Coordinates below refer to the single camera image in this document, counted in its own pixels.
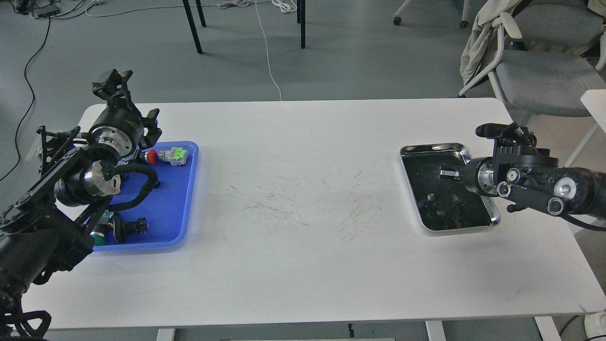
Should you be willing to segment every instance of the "green button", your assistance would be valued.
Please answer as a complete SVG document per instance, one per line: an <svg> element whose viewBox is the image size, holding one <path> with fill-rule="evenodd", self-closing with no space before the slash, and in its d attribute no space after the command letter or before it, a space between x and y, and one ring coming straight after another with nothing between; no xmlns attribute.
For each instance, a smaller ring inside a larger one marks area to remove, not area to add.
<svg viewBox="0 0 606 341"><path fill-rule="evenodd" d="M185 149L179 148L175 152L175 160L181 159L185 157Z"/></svg>

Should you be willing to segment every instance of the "white table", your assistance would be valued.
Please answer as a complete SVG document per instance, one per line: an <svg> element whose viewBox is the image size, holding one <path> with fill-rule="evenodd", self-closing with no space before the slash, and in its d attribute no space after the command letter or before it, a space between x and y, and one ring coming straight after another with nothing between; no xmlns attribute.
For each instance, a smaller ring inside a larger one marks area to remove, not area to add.
<svg viewBox="0 0 606 341"><path fill-rule="evenodd" d="M495 99L139 104L161 141L200 147L189 230L160 253L101 252L32 285L52 328L585 314L606 297L563 220L505 211L480 233L425 232L399 150L509 123ZM87 128L103 106L88 108Z"/></svg>
<svg viewBox="0 0 606 341"><path fill-rule="evenodd" d="M587 90L581 96L581 102L602 130L606 131L606 90Z"/></svg>

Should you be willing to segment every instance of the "blue tray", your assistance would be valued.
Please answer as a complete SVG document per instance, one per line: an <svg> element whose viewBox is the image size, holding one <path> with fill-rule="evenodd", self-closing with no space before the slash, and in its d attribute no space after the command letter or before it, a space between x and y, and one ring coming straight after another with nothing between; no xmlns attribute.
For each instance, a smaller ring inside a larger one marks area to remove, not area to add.
<svg viewBox="0 0 606 341"><path fill-rule="evenodd" d="M145 234L131 234L124 243L118 243L109 232L106 245L95 246L93 251L124 251L169 248L177 245L185 237L191 205L191 192L198 164L198 145L191 141L160 142L153 147L156 151L181 147L187 150L187 163L181 167L160 161L152 166L158 173L160 187L154 189L145 200L133 209L121 211L120 216L127 221L146 218L149 228ZM112 203L130 201L145 182L145 175L133 173L122 182L120 194Z"/></svg>

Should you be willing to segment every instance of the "cable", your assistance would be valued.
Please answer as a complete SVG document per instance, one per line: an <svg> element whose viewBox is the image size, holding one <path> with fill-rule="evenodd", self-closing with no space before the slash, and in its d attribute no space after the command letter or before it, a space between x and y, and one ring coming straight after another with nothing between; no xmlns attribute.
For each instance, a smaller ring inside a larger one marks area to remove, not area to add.
<svg viewBox="0 0 606 341"><path fill-rule="evenodd" d="M290 2L292 2L293 5L285 4L284 2L282 2L282 0L271 0L271 4L276 7L279 7L282 13L291 13L297 11L297 5L295 4L295 2L293 0L290 0Z"/></svg>
<svg viewBox="0 0 606 341"><path fill-rule="evenodd" d="M591 340L594 340L594 339L599 339L600 337L606 337L606 334L604 334L604 335L598 335L598 336L593 336L593 337L589 337L589 338L587 338L587 339L585 339L585 340L583 340L583 341L591 341Z"/></svg>
<svg viewBox="0 0 606 341"><path fill-rule="evenodd" d="M48 33L50 31L50 18L48 19L48 26L46 28L46 34L44 35L44 41L42 42L42 45L40 45L40 48L38 49L38 51L36 51L36 53L33 54L33 56L30 58L30 60L27 61L27 63L25 64L25 68L23 69L23 77L25 78L25 82L27 82L27 85L30 87L30 91L32 92L32 102L30 103L30 106L27 108L27 111L25 111L25 114L23 114L23 117L21 117L21 120L19 121L19 124L17 124L17 129L15 130L15 150L17 150L17 163L15 163L15 165L8 171L8 173L6 173L2 178L0 178L0 181L6 179L6 177L11 174L13 172L13 170L15 168L17 168L17 166L19 166L19 163L21 162L21 153L19 152L19 146L17 145L17 136L19 135L19 128L21 127L21 123L23 123L23 120L25 119L25 117L27 116L27 114L30 112L30 110L32 109L34 102L36 101L36 94L34 93L34 89L32 88L32 85L30 84L29 79L27 79L27 67L30 65L30 62L34 59L35 56L37 56L40 51L42 51L42 48L44 48L44 46L46 45L46 40L48 39Z"/></svg>
<svg viewBox="0 0 606 341"><path fill-rule="evenodd" d="M149 193L152 192L153 188L158 184L158 173L156 173L156 171L153 168L151 168L149 166L145 166L143 164L133 163L133 164L123 164L120 166L116 166L115 168L113 168L110 171L109 176L113 177L114 175L119 175L119 174L124 174L124 173L129 173L129 172L144 174L147 176L147 181L145 181L143 186L141 186L141 189L139 190L139 194L137 194L137 196L134 199L132 199L131 201L125 202L125 203L111 204L107 207L107 209L109 211L113 211L113 212L126 211L127 209L131 209L131 208L137 206L145 198L147 198L147 195L149 195Z"/></svg>
<svg viewBox="0 0 606 341"><path fill-rule="evenodd" d="M568 320L568 322L566 322L566 324L562 327L562 329L560 329L560 333L559 335L562 336L562 334L564 333L564 331L566 330L566 327L568 327L568 325L574 321L577 317L579 317L580 315L575 315L573 316L570 320Z"/></svg>
<svg viewBox="0 0 606 341"><path fill-rule="evenodd" d="M74 10L76 10L76 9L78 9L78 8L80 8L80 7L82 7L82 3L83 3L83 2L84 2L84 0L82 0L80 3L78 3L78 5L76 5L76 7L74 7L73 9L71 9L69 12L67 12L67 13L63 13L63 14L61 14L61 15L54 16L54 17L53 17L53 19L57 19L57 20L68 20L68 19L73 19L73 18L76 18L76 17L78 17L78 16L83 15L83 14L86 12L86 10L90 10L92 7L94 7L94 6L96 6L96 5L97 5L97 4L95 4L94 2L91 2L91 3L90 3L90 4L89 4L89 5L88 5L88 6L87 6L85 9L84 9L84 11L82 11L82 12L80 12L80 13L76 14L76 15L70 16L70 17L68 17L68 18L58 18L59 16L64 16L64 15L67 15L67 14L69 14L69 13L73 12Z"/></svg>
<svg viewBox="0 0 606 341"><path fill-rule="evenodd" d="M276 84L276 81L273 79L273 76L271 75L271 65L269 64L269 48L267 47L267 36L265 35L265 30L263 29L263 25L261 25L261 16L259 15L259 9L257 8L257 0L255 0L255 10L257 11L257 18L259 18L259 26L261 26L261 32L263 32L263 39L265 39L265 52L267 54L267 68L269 69L269 77L271 77L271 81L273 82L273 85L275 85L278 88L278 92L280 93L280 100L283 101L282 90L280 90L280 87Z"/></svg>
<svg viewBox="0 0 606 341"><path fill-rule="evenodd" d="M579 226L580 228L584 228L584 229L588 229L588 230L592 230L592 231L606 232L606 228L603 228L602 226L595 226L595 225L585 223L583 221L578 220L577 218L571 217L568 214L561 215L560 217L562 217L562 219L566 220L567 222L569 222L573 225Z"/></svg>
<svg viewBox="0 0 606 341"><path fill-rule="evenodd" d="M266 4L268 2L271 2L271 0L261 1L259 3ZM202 7L217 7L219 9L224 10L224 9L230 8L230 7L248 7L251 3L252 3L251 0L233 0L233 1L219 2L216 5L202 5ZM92 8L92 6L87 6L87 8L84 10L83 13L86 13L86 15L92 16L94 18L105 18L108 16L116 16L116 15L120 15L120 14L126 14L126 13L143 11L143 10L156 10L156 9L160 9L160 8L180 8L180 7L183 7L183 5L145 7L145 8L136 8L134 10L128 10L128 11L119 12L119 13L106 14L106 15L92 15L92 14L89 14L89 12L88 12L88 10L90 10Z"/></svg>

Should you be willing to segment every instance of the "white cable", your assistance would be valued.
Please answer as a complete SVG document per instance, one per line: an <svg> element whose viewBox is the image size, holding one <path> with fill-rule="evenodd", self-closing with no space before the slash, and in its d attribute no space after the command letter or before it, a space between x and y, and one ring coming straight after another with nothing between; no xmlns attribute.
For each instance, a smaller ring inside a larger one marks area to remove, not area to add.
<svg viewBox="0 0 606 341"><path fill-rule="evenodd" d="M137 12L137 11L143 11L143 10L156 10L156 9L160 9L160 8L177 8L177 7L183 7L183 5L180 6L158 6L158 7L146 7L146 8L137 8L134 10L128 10L128 11L124 11L124 12L119 12L119 13L112 13L112 14L105 14L105 15L92 15L89 14L88 10L90 10L96 3L95 1L98 1L99 4L102 2L102 0L92 0L90 5L87 6L87 8L85 8L85 13L88 16L92 16L94 18L105 18L108 16L114 16L114 15L120 15L120 14L126 14L126 13L131 13L131 12ZM270 2L270 0L268 1L261 1L259 2L260 4L265 4L267 2ZM226 8L230 8L230 7L247 7L251 4L251 0L232 0L232 1L224 1L224 2L219 2L216 5L202 5L202 7L217 7L219 9L226 9Z"/></svg>
<svg viewBox="0 0 606 341"><path fill-rule="evenodd" d="M269 69L269 77L271 77L271 81L273 82L273 85L275 85L278 88L278 92L280 93L280 100L283 101L282 90L280 90L280 87L276 84L276 81L273 79L273 76L271 75L271 65L269 64L269 48L267 47L267 36L265 36L265 30L263 29L263 25L261 25L261 16L259 15L259 9L257 8L257 0L255 0L255 10L257 11L257 18L259 18L259 26L261 26L261 32L263 32L263 39L265 39L265 52L267 54L267 68Z"/></svg>
<svg viewBox="0 0 606 341"><path fill-rule="evenodd" d="M249 0L232 0L232 1L223 1L217 4L220 10L224 10L230 7L248 7L250 5Z"/></svg>
<svg viewBox="0 0 606 341"><path fill-rule="evenodd" d="M295 4L295 2L293 0L290 0L290 2L292 2L292 5L282 2L282 0L271 0L271 4L276 7L279 7L282 13L290 13L297 11L297 5Z"/></svg>

